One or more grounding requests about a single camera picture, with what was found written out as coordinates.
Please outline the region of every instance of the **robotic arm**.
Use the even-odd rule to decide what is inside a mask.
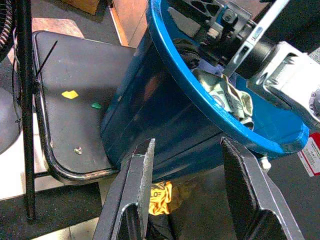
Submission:
[[[289,0],[275,1],[255,23],[236,4],[220,0],[170,0],[179,14],[193,22],[194,32],[178,28],[199,43],[199,53],[209,63],[224,66],[229,77],[237,72],[254,93],[276,107],[293,111],[311,129],[320,128],[320,65],[287,42],[274,43],[265,31]]]

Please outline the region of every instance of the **floor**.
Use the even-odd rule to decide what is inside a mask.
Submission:
[[[87,14],[60,0],[37,0],[32,1],[32,17],[71,19],[76,22],[78,28],[85,38],[119,45],[119,39],[112,21],[106,1],[101,0],[96,15]],[[0,64],[1,87],[11,92],[11,70],[12,65],[6,57]],[[45,162],[40,145],[39,130],[36,114],[34,122],[34,157],[35,172],[46,171]],[[17,141],[3,154],[0,155],[0,200],[22,195],[25,193],[25,172],[24,172],[23,136],[22,133]],[[106,179],[99,182],[101,202],[104,203],[109,186],[113,179]],[[51,176],[37,178],[35,190],[41,191],[50,188],[63,186],[63,183]],[[90,240],[93,237],[99,218],[70,226],[36,238],[37,240]]]

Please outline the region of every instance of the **yellow cloth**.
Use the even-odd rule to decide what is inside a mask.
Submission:
[[[72,91],[64,91],[63,93],[61,93],[62,96],[64,96],[67,99],[75,99],[76,97],[78,97],[78,93],[75,90]]]
[[[172,199],[172,184],[170,181],[151,185],[149,214],[157,216],[170,214],[168,203]]]

